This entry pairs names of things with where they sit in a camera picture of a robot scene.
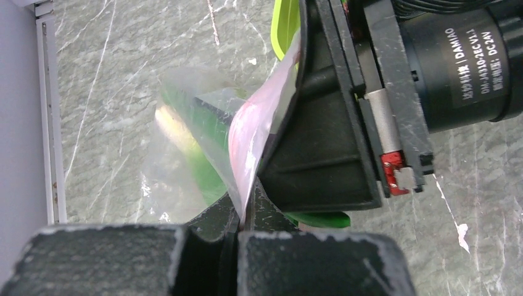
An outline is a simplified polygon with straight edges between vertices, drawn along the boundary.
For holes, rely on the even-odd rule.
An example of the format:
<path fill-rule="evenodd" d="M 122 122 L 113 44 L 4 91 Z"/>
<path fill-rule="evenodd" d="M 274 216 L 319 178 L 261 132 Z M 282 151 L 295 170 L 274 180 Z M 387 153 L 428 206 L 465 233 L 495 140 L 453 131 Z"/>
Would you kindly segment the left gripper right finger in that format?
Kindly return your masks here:
<path fill-rule="evenodd" d="M 348 231 L 242 231 L 238 295 L 416 295 L 390 237 Z"/>

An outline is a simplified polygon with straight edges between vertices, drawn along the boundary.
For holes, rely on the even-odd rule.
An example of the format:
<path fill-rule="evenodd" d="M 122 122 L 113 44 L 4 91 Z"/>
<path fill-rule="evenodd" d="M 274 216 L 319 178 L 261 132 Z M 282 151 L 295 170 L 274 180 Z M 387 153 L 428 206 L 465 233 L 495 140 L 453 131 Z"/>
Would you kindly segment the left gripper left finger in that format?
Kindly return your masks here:
<path fill-rule="evenodd" d="M 218 295 L 238 217 L 223 197 L 184 224 L 63 224 L 24 246 L 2 295 Z"/>

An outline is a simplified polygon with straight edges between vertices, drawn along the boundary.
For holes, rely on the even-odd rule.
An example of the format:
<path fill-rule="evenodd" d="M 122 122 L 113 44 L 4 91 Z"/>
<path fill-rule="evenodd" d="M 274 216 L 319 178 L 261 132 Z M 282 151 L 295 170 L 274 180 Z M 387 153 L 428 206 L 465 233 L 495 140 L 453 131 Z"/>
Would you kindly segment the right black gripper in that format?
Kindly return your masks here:
<path fill-rule="evenodd" d="M 284 212 L 421 192 L 431 133 L 522 112 L 521 1 L 300 1 L 295 93 L 261 167 Z"/>

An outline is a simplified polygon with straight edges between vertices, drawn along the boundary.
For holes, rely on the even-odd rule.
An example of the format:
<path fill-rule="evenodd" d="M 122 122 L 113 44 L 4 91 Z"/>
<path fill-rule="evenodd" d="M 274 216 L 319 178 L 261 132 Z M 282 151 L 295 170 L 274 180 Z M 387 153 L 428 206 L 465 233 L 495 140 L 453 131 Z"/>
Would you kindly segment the clear zip top bag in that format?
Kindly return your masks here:
<path fill-rule="evenodd" d="M 219 86 L 238 89 L 242 105 L 233 115 L 228 131 L 229 164 L 235 188 L 227 197 L 241 221 L 245 221 L 264 151 L 271 135 L 279 128 L 295 92 L 297 64 L 300 54 L 300 33 L 295 33 L 282 61 L 268 79 L 255 91 L 245 89 L 217 70 L 207 67 L 178 67 L 166 73 L 165 86 L 179 89 L 216 90 Z M 185 223 L 203 212 L 204 201 L 194 195 L 194 183 L 185 172 L 183 156 L 162 131 L 154 113 L 152 137 L 142 167 L 144 207 L 161 223 Z"/>

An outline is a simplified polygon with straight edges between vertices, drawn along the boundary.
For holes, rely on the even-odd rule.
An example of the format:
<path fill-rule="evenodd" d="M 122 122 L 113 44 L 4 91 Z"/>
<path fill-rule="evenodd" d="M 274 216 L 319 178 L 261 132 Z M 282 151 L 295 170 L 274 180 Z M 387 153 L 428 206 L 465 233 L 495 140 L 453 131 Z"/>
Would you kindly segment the green plastic tray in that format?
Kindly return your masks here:
<path fill-rule="evenodd" d="M 278 58 L 282 60 L 290 48 L 295 32 L 300 28 L 298 0 L 275 0 L 271 20 L 271 45 Z"/>

